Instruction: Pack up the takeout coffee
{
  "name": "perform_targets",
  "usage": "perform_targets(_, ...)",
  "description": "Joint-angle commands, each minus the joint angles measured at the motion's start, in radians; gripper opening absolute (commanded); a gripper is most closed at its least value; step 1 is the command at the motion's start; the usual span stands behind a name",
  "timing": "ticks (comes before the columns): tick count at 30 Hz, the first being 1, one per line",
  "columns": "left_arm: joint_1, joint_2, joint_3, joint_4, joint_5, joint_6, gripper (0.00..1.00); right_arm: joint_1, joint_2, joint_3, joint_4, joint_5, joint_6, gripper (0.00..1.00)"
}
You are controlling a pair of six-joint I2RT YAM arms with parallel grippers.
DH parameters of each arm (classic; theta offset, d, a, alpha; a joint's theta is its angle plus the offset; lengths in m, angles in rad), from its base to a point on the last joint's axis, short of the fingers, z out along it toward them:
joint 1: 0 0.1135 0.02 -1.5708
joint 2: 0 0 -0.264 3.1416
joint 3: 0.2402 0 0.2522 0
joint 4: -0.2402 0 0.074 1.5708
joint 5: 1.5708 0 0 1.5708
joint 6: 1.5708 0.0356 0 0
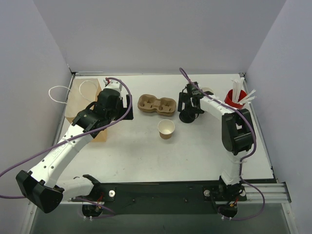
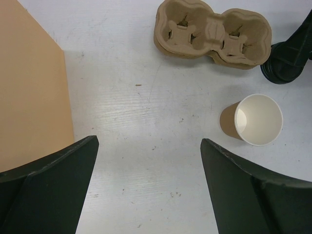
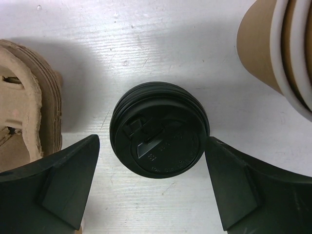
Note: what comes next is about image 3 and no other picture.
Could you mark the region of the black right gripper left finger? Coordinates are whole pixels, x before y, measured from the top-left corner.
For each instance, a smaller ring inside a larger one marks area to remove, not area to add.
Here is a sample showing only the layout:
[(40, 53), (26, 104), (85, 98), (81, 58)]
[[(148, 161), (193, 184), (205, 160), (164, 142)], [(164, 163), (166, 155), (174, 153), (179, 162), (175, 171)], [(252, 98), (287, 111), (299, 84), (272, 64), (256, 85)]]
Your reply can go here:
[(24, 166), (0, 174), (2, 234), (73, 234), (80, 228), (98, 161), (90, 135)]

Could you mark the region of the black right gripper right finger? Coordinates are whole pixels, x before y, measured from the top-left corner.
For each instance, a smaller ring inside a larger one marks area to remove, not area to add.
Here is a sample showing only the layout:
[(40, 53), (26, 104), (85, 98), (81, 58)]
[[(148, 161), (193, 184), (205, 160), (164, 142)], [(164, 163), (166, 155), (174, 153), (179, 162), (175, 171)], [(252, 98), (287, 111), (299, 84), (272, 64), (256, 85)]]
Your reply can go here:
[(310, 234), (312, 179), (215, 137), (205, 148), (222, 228), (229, 234)]

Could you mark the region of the pulp cup carrier tray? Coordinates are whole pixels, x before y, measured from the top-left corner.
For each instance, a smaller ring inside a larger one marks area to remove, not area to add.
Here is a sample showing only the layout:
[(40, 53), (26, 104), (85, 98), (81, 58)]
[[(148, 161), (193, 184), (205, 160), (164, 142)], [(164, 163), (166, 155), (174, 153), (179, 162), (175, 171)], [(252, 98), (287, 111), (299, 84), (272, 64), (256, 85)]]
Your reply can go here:
[(37, 52), (0, 41), (0, 170), (61, 150), (62, 75)]

